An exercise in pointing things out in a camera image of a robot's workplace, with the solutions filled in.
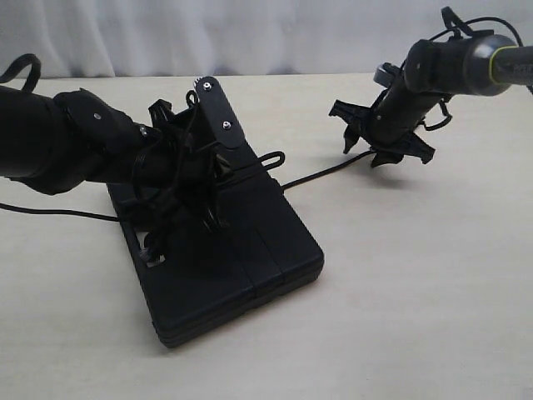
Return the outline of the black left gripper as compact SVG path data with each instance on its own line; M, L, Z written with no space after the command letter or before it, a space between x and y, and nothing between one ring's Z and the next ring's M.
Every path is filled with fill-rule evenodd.
M154 142L135 159L133 192L157 227L173 224L185 211L218 230L218 193L237 172L223 153L241 147L245 136L215 77L198 78L186 104L173 112L170 102L158 99L148 108Z

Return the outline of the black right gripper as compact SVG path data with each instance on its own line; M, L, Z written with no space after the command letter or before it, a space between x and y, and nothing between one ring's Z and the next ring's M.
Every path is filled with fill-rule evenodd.
M413 128L391 127L374 115L371 107L336 100L329 116L346 123L343 153L349 153L362 138L375 154L372 167L398 164L405 156L419 158L427 164L435 155L436 150L417 136Z

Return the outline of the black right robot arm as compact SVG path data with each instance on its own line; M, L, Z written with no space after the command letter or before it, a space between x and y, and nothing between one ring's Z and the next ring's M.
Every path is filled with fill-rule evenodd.
M494 97L512 86L531 86L532 48L500 34L421 39L402 65L380 64L373 80L383 89L371 106L337 100L329 112L346 123L344 153L364 140L373 167L398 164L404 157L427 164L436 150L416 129L434 131L448 124L447 103L455 96Z

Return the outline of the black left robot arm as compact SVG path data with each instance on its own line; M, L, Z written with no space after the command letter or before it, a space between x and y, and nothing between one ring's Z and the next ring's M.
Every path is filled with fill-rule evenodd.
M242 180L227 151L244 138L223 137L199 92L186 104L175 112L158 99L145 124L84 88L47 97L2 87L1 175L47 196L89 182L124 187L118 218L147 228L180 213L216 225L220 192Z

